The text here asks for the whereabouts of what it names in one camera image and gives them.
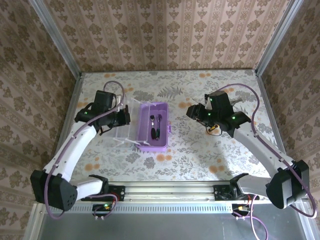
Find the purple plastic container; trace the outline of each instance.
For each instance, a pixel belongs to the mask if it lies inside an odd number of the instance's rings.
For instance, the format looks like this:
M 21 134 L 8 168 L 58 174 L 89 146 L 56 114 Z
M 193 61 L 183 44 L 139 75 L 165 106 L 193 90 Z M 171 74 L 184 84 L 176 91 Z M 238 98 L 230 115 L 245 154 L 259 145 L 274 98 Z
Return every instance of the purple plastic container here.
M 141 144 L 137 145 L 141 151 L 144 152 L 165 152 L 168 146 L 168 134 L 171 132 L 171 126 L 169 125 L 169 105 L 166 102 L 153 102 L 150 104 L 142 104 L 140 106 L 139 112 L 139 127 L 137 133 L 138 141 L 145 141 L 150 144 Z M 160 121 L 160 137 L 159 140 L 155 140 L 151 138 L 151 121 L 150 116 L 154 115 L 154 128 L 157 130 L 158 121 L 157 115 L 162 115 L 162 120 Z

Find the patterned table surface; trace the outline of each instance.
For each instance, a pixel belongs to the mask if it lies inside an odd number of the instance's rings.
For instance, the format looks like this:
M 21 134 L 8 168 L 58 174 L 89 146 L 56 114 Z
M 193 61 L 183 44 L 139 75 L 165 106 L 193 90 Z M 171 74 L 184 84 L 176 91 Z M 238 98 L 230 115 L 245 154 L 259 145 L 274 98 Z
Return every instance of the patterned table surface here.
M 102 90 L 105 82 L 110 80 L 119 81 L 125 87 L 127 97 L 169 104 L 172 133 L 167 151 L 156 153 L 141 152 L 136 147 L 122 150 L 105 148 L 103 136 L 97 135 L 76 165 L 73 180 L 90 174 L 120 182 L 229 180 L 240 173 L 269 176 L 263 165 L 241 143 L 226 133 L 222 136 L 208 135 L 202 125 L 186 116 L 188 106 L 204 103 L 204 94 L 227 84 L 246 84 L 260 96 L 261 104 L 254 124 L 275 144 L 253 70 L 86 73 L 76 112 L 93 102 L 96 91 Z M 120 93 L 116 84 L 111 84 L 108 90 Z M 244 102 L 236 103 L 234 109 L 251 117 L 257 104 L 253 93 L 241 86 L 229 87 L 225 91 L 230 100 L 241 97 Z

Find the transparent plastic holder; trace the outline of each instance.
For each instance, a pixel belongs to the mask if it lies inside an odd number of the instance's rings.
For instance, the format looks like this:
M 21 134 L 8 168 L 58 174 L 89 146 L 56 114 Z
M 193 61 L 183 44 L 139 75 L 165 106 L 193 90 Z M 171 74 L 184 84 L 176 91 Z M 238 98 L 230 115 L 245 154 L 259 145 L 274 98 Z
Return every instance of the transparent plastic holder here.
M 128 111 L 130 113 L 130 124 L 119 126 L 105 132 L 101 137 L 103 137 L 103 144 L 105 148 L 117 148 L 117 149 L 131 149 L 135 145 L 149 144 L 148 134 L 143 136 L 139 135 L 138 132 L 140 128 L 147 128 L 147 133 L 149 132 L 149 125 L 142 126 L 140 124 L 141 111 L 143 111 L 143 117 L 148 117 L 150 115 L 150 106 L 153 104 L 151 102 L 140 102 L 134 98 L 125 98 L 123 101 L 123 109 L 128 105 Z

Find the patterned wallpaper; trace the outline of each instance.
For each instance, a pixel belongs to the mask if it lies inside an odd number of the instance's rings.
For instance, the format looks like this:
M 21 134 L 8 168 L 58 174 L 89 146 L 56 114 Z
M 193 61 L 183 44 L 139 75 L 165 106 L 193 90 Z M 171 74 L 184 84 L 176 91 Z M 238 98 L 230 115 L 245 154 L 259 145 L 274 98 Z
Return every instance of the patterned wallpaper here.
M 30 175 L 55 150 L 75 79 L 27 0 L 0 1 L 0 239 L 22 239 Z
M 262 75 L 287 154 L 320 201 L 320 1 L 305 0 Z
M 254 68 L 289 0 L 44 0 L 82 72 Z

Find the cable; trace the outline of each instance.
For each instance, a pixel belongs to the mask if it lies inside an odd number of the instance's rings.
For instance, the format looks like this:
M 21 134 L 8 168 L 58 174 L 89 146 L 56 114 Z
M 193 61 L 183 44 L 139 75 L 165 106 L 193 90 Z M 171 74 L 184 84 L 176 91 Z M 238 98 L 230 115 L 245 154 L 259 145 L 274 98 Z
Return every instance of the cable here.
M 210 134 L 209 132 L 208 132 L 208 129 L 207 129 L 207 127 L 205 127 L 205 130 L 206 130 L 206 133 L 208 134 L 208 135 L 211 135 L 211 136 L 215 136 L 215 137 L 219 137 L 219 136 L 221 136 L 222 135 L 222 130 L 220 129 L 220 134 L 219 135 L 214 135 L 214 134 Z
M 88 198 L 101 198 L 101 197 L 113 197 L 113 199 L 115 200 L 114 202 L 114 206 L 110 209 L 110 211 L 105 214 L 103 217 L 104 218 L 107 218 L 110 216 L 111 212 L 116 208 L 116 205 L 118 203 L 118 197 L 115 195 L 115 194 L 111 194 L 111 193 L 108 193 L 108 194 L 103 194 L 103 195 L 91 195 L 91 196 L 88 196 Z M 96 213 L 99 209 L 101 209 L 102 207 L 101 206 L 98 206 L 94 209 L 93 211 L 93 216 L 96 217 Z
M 107 130 L 104 131 L 104 130 L 102 129 L 102 127 L 101 127 L 101 128 L 100 128 L 100 131 L 101 131 L 101 132 L 99 133 L 99 136 L 102 136 L 102 134 L 105 134 L 105 133 L 111 131 L 112 128 L 113 128 L 113 127 L 110 127 L 109 129 L 107 129 Z
M 229 197 L 225 197 L 225 196 L 222 196 L 221 194 L 217 194 L 217 196 L 223 200 L 231 200 L 232 199 L 232 195 L 230 193 L 227 193 Z
M 259 237 L 258 237 L 258 235 L 257 235 L 257 233 L 256 233 L 256 230 L 255 230 L 254 221 L 253 221 L 253 216 L 252 216 L 252 214 L 253 214 L 253 212 L 254 212 L 254 201 L 255 201 L 256 197 L 257 197 L 257 195 L 254 195 L 254 197 L 252 198 L 252 201 L 251 201 L 251 207 L 250 207 L 250 208 L 251 208 L 251 209 L 250 209 L 250 223 L 251 223 L 252 232 L 253 232 L 255 238 L 256 238 L 257 240 L 259 240 Z M 268 231 L 267 231 L 267 229 L 265 229 L 265 231 L 266 231 L 265 240 L 268 240 Z
M 267 227 L 266 227 L 266 225 L 264 224 L 264 222 L 263 222 L 261 219 L 257 218 L 256 216 L 242 216 L 241 214 L 237 213 L 236 211 L 234 211 L 233 214 L 234 214 L 234 215 L 237 215 L 239 218 L 244 218 L 244 219 L 250 218 L 250 219 L 252 219 L 252 220 L 253 220 L 253 219 L 254 219 L 254 220 L 257 220 L 257 221 L 263 226 L 263 228 L 264 228 L 264 231 L 265 231 L 265 240 L 268 240 L 268 239 L 269 239 L 269 233 L 268 233 Z
M 49 180 L 53 174 L 53 172 L 55 171 L 55 169 L 58 167 L 58 163 L 61 161 L 61 158 L 63 157 L 63 155 L 65 154 L 65 152 L 67 151 L 68 147 L 70 146 L 70 144 L 73 142 L 74 139 L 76 139 L 76 137 L 78 136 L 78 134 L 86 127 L 88 126 L 89 124 L 91 124 L 92 122 L 94 122 L 95 120 L 97 119 L 100 119 L 112 112 L 114 112 L 118 107 L 121 107 L 124 103 L 124 99 L 125 99 L 125 89 L 124 87 L 118 82 L 118 81 L 108 81 L 104 84 L 103 86 L 103 90 L 106 89 L 106 86 L 107 84 L 111 84 L 111 83 L 115 83 L 115 84 L 118 84 L 122 90 L 122 98 L 120 99 L 120 102 L 118 105 L 116 105 L 114 108 L 112 108 L 111 110 L 103 113 L 103 114 L 100 114 L 94 118 L 92 118 L 91 120 L 89 120 L 88 122 L 86 122 L 85 124 L 83 124 L 75 133 L 74 135 L 69 139 L 69 141 L 66 143 L 66 145 L 64 146 L 64 148 L 62 149 L 60 155 L 57 157 L 55 163 L 53 164 L 48 176 L 46 177 L 46 180 L 45 180 L 45 184 L 44 184 L 44 204 L 45 204 L 45 209 L 48 213 L 48 215 L 54 219 L 54 220 L 59 220 L 65 211 L 63 211 L 59 216 L 54 216 L 52 211 L 50 210 L 50 206 L 49 206 L 49 200 L 48 200 L 48 188 L 49 188 Z M 99 196 L 90 196 L 91 198 L 100 198 L 100 197 L 103 197 L 103 195 L 99 195 Z
M 317 217 L 317 205 L 316 205 L 316 202 L 315 202 L 315 199 L 314 197 L 312 196 L 309 188 L 307 187 L 307 185 L 302 181 L 302 179 L 300 178 L 300 176 L 295 172 L 295 170 L 292 168 L 292 166 L 285 160 L 283 159 L 283 157 L 277 153 L 277 151 L 275 151 L 271 146 L 269 146 L 260 136 L 259 134 L 257 134 L 257 130 L 255 128 L 255 115 L 256 115 L 256 112 L 258 111 L 258 108 L 260 106 L 260 99 L 259 99 L 259 96 L 258 94 L 256 93 L 255 90 L 253 90 L 251 87 L 245 85 L 245 84 L 242 84 L 242 83 L 232 83 L 232 84 L 228 84 L 226 86 L 223 86 L 221 88 L 219 88 L 217 91 L 220 91 L 224 88 L 227 88 L 229 86 L 242 86 L 242 87 L 245 87 L 249 90 L 251 90 L 251 92 L 253 92 L 253 94 L 255 95 L 256 97 L 256 100 L 257 100 L 257 105 L 256 105 L 256 108 L 255 110 L 253 111 L 253 114 L 252 114 L 252 120 L 251 120 L 251 128 L 252 128 L 252 131 L 254 133 L 254 135 L 256 136 L 257 139 L 259 139 L 259 141 L 267 148 L 269 149 L 281 162 L 283 162 L 287 167 L 288 169 L 292 172 L 292 174 L 295 176 L 295 178 L 298 180 L 298 182 L 301 184 L 301 186 L 303 187 L 303 189 L 306 191 L 310 201 L 311 201 L 311 204 L 312 204 L 312 208 L 313 208 L 313 213 L 312 214 L 307 214 L 303 211 L 301 211 L 300 209 L 296 208 L 295 206 L 293 205 L 290 205 L 290 207 L 292 207 L 294 210 L 296 210 L 298 213 L 308 217 L 308 218 L 311 218 L 311 219 L 315 219 Z
M 248 203 L 245 205 L 245 207 L 249 205 L 250 200 L 251 200 L 251 197 L 250 197 L 250 195 L 248 195 Z

